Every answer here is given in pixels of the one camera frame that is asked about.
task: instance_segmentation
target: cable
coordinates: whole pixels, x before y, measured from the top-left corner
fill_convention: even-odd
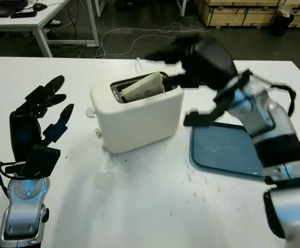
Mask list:
[[[154,37],[164,37],[164,38],[169,38],[169,39],[175,39],[175,37],[171,37],[171,36],[163,36],[163,35],[143,35],[143,36],[139,36],[138,38],[136,38],[133,42],[133,44],[131,45],[130,49],[125,52],[125,53],[120,53],[120,54],[102,54],[102,55],[99,55],[97,57],[102,57],[104,56],[121,56],[121,55],[126,55],[128,53],[130,53],[132,51],[132,49],[134,48],[134,45],[136,43],[137,40],[141,39],[141,38],[144,38],[144,37],[151,37],[151,36],[154,36]]]
[[[67,9],[68,17],[69,17],[69,19],[70,19],[70,21],[72,22],[72,24],[73,24],[73,27],[74,27],[74,40],[75,40],[75,39],[76,39],[76,37],[77,37],[76,25],[75,25],[75,23],[72,21],[71,12],[69,11],[69,8],[68,8],[68,6],[67,6],[67,5],[65,5],[65,6],[66,6],[66,9]]]
[[[206,32],[211,31],[211,29],[207,29],[206,27],[199,28],[199,29],[190,29],[190,30],[173,30],[173,25],[172,24],[170,26],[164,26],[164,27],[161,27],[159,29],[120,27],[120,28],[115,28],[115,29],[109,30],[109,31],[107,31],[106,33],[103,34],[103,36],[101,38],[101,41],[100,41],[100,46],[96,49],[96,54],[93,58],[96,58],[96,57],[99,57],[99,56],[100,57],[104,56],[104,58],[105,58],[105,48],[104,48],[104,45],[103,45],[103,40],[104,40],[105,36],[108,35],[109,33],[116,32],[116,31],[119,31],[119,30],[122,30],[122,29],[144,31],[144,32],[159,32],[159,33],[164,33],[164,34],[167,34],[167,33],[185,34],[185,33],[195,33],[195,32],[198,32],[198,33],[204,32],[204,33],[206,33]],[[103,48],[103,55],[98,56],[97,53],[98,53],[100,48]]]
[[[77,38],[77,29],[76,29],[76,26],[77,26],[77,21],[78,21],[78,15],[80,13],[80,2],[77,1],[76,2],[76,7],[77,7],[77,10],[76,10],[76,20],[75,20],[75,30],[76,30],[76,36],[74,37],[74,40]]]
[[[78,55],[78,58],[80,58],[81,55],[83,55],[83,57],[85,57],[84,54],[83,54],[83,51],[84,51],[84,48],[86,48],[86,46],[87,46],[87,40],[85,40],[84,45],[83,45],[83,48],[82,48],[82,50],[80,51],[80,54]]]

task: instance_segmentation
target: robotic arm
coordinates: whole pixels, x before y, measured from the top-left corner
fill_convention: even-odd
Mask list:
[[[36,248],[43,240],[44,226],[49,219],[44,198],[50,188],[49,176],[60,157],[60,150],[47,145],[56,142],[67,130],[74,104],[65,107],[58,122],[46,128],[43,140],[37,119],[45,115],[48,107],[66,99],[66,95],[56,95],[64,80],[58,76],[44,87],[37,87],[25,98],[26,102],[10,114],[11,145],[16,162],[0,162],[0,186],[10,201],[1,224],[1,248]],[[10,179],[7,188],[1,174]]]
[[[263,197],[269,226],[276,236],[287,240],[286,247],[300,247],[300,142],[289,118],[295,92],[249,70],[238,74],[231,56],[214,38],[177,38],[146,59],[167,64],[181,61],[185,74],[172,76],[168,84],[182,88],[206,85],[217,90],[216,108],[205,114],[191,112],[184,125],[209,126],[225,111],[243,123],[264,167],[263,179],[274,185]],[[268,86],[289,92],[288,113],[269,97]]]

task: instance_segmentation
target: white table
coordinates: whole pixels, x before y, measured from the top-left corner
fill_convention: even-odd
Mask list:
[[[298,93],[292,121],[300,139],[300,71],[290,61],[236,61],[272,81],[290,84]],[[66,82],[64,103],[40,120],[44,130],[55,123],[68,103],[75,108],[67,132],[52,147],[61,157],[51,175],[45,199],[50,219],[45,248],[236,247],[278,248],[283,241],[268,228],[261,181],[196,170],[189,161],[190,128],[182,125],[175,136],[123,154],[110,154],[96,138],[96,119],[85,116],[94,84],[109,84],[151,71],[180,72],[179,65],[134,60],[0,57],[0,161],[13,161],[9,114],[23,97],[57,75]],[[271,95],[284,107],[285,93]],[[185,110],[214,106],[214,92],[187,90]],[[225,114],[221,122],[239,124]],[[0,188],[0,224],[8,199]]]
[[[86,0],[87,9],[90,18],[91,31],[93,40],[47,40],[43,33],[43,27],[52,19],[70,0],[39,0],[39,3],[44,3],[48,7],[37,13],[35,17],[30,18],[0,18],[0,31],[2,32],[33,32],[41,52],[44,57],[52,57],[49,44],[76,44],[99,46],[96,24],[93,16],[91,0]]]

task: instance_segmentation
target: power cord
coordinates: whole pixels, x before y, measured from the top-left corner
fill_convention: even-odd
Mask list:
[[[179,28],[182,29],[182,30],[174,30],[174,26],[178,24]],[[169,38],[169,39],[174,39],[175,37],[171,37],[171,36],[163,36],[163,35],[143,35],[143,36],[140,36],[138,38],[136,38],[133,43],[132,43],[132,46],[131,48],[125,52],[125,53],[121,53],[121,54],[106,54],[106,51],[105,51],[105,48],[104,48],[104,38],[106,35],[108,35],[109,33],[113,33],[113,32],[116,32],[116,31],[119,31],[119,30],[123,30],[123,29],[126,29],[126,30],[136,30],[136,31],[143,31],[143,32],[159,32],[161,34],[169,34],[169,33],[176,33],[176,34],[187,34],[187,33],[206,33],[206,32],[210,32],[211,29],[208,29],[206,27],[202,27],[202,28],[199,28],[199,29],[190,29],[190,28],[187,28],[187,27],[183,27],[181,23],[179,22],[173,22],[171,23],[169,26],[164,26],[164,27],[161,27],[159,29],[143,29],[143,28],[132,28],[132,27],[120,27],[120,28],[115,28],[115,29],[112,29],[112,30],[109,30],[107,31],[106,33],[104,33],[104,35],[102,36],[101,38],[101,41],[100,41],[100,46],[96,49],[96,53],[95,55],[93,56],[93,58],[99,58],[99,57],[103,57],[105,58],[105,56],[121,56],[121,55],[126,55],[128,53],[130,53],[136,43],[137,40],[141,39],[141,38],[144,38],[144,37],[164,37],[164,38]],[[98,51],[102,49],[103,50],[103,54],[101,55],[97,55],[98,54]]]

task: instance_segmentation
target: concrete floor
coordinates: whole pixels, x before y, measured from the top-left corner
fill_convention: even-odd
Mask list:
[[[258,59],[258,60],[291,60],[300,68],[300,29],[288,30],[283,37],[274,37],[267,29],[253,28],[205,28],[201,20],[194,14],[192,7],[189,8],[187,18],[179,17],[179,10],[174,0],[157,0],[149,6],[129,11],[117,11],[114,0],[106,0],[107,4],[101,18],[96,18],[97,29],[100,40],[109,30],[121,27],[135,27],[143,29],[170,30],[171,23],[174,30],[188,30],[204,28],[200,35],[212,35],[216,37],[234,59]],[[71,1],[70,9],[76,13],[77,1]],[[78,37],[90,39],[90,25],[87,12],[80,7],[77,21]],[[56,17],[63,25],[70,22],[67,12],[63,9]],[[60,38],[71,38],[74,33],[72,25],[63,28],[52,29]],[[120,29],[107,34],[104,39],[106,54],[124,54],[105,56],[106,58],[142,58],[145,54],[164,45],[169,44],[172,39],[166,37],[149,36],[159,35],[175,37],[177,33],[145,32],[139,30]],[[95,48],[84,48],[83,46],[52,46],[55,57],[86,57],[93,58],[96,54]],[[20,33],[9,33],[0,38],[0,56],[42,56],[32,35],[23,37]]]

